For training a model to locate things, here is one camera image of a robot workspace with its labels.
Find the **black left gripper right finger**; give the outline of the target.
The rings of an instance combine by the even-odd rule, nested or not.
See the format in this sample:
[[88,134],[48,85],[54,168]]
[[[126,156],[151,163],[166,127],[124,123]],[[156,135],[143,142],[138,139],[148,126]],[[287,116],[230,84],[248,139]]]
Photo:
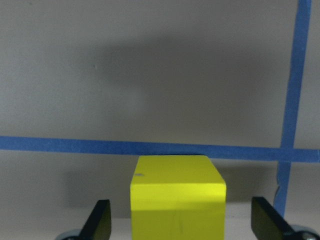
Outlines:
[[257,240],[295,240],[297,232],[261,196],[251,199],[250,224]]

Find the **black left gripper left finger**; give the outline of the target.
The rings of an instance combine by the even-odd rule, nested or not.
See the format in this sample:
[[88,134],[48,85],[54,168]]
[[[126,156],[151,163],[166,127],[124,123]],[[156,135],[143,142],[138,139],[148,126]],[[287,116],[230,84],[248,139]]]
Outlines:
[[98,200],[78,237],[80,240],[109,240],[111,233],[110,200]]

